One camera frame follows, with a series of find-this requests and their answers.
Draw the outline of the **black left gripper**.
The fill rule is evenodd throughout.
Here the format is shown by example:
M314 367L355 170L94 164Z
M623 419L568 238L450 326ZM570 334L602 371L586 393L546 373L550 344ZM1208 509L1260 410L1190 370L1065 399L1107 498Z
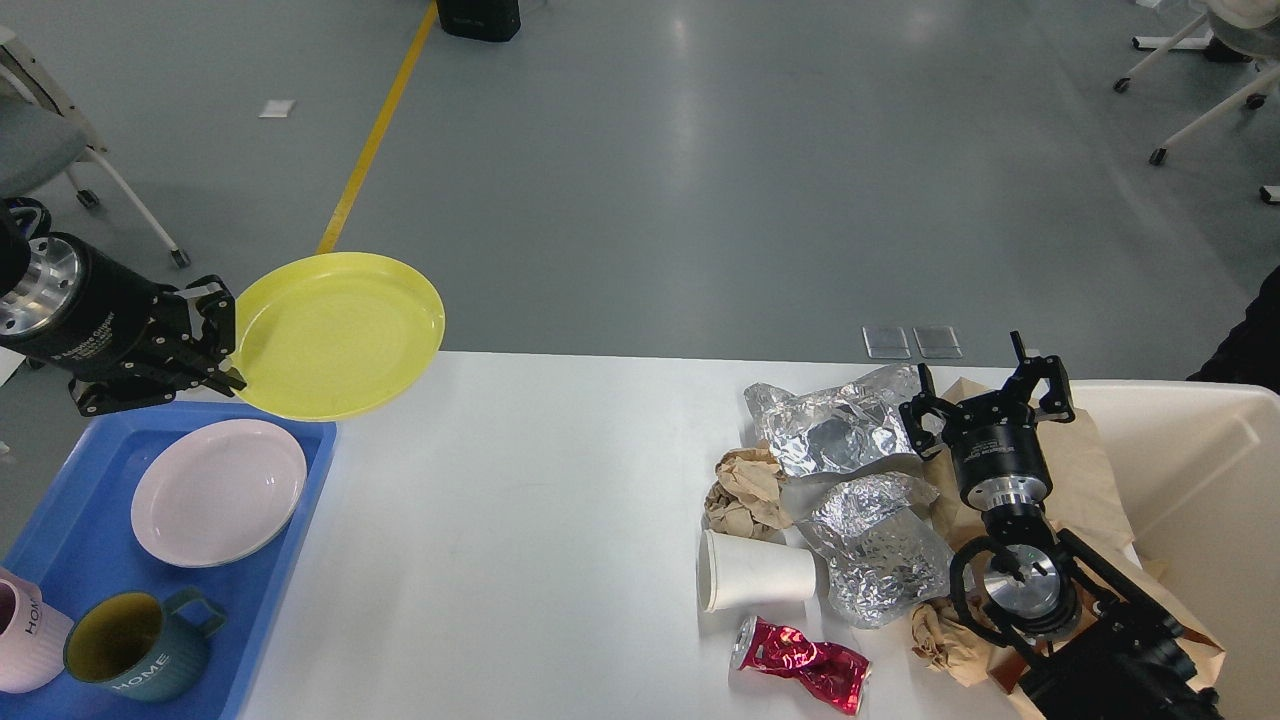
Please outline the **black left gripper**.
M184 366L180 357L189 323L202 355L221 363L236 350L236 299L221 277L178 291L68 233L27 247L24 274L4 273L3 347L68 372L81 415L165 404L178 391L234 397L247 388L234 366ZM179 320L187 307L189 320Z

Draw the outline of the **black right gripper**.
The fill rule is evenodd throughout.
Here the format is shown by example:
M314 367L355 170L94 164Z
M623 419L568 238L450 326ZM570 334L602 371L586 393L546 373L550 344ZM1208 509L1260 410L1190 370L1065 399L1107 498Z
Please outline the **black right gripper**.
M1061 357L1029 352L1019 331L1010 340L1018 364L1001 388L977 398L980 427L963 428L963 407L936 393L924 363L919 392L899 405L913 451L927 461L948 448L960 500L979 512L1043 511L1053 483L1034 427L1076 419Z

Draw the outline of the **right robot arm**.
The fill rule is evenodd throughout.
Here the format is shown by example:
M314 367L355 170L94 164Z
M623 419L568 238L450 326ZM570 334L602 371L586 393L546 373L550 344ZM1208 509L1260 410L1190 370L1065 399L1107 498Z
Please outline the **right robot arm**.
M924 460L947 450L960 501L983 533L948 565L957 620L1025 662L1018 687L1047 719L1217 719L1219 693L1197 691L1178 643L1184 626L1071 530L1055 530L1044 502L1053 482L1037 427L1070 423L1075 409L1056 355L1029 355L998 389L940 397L931 369L899 411Z

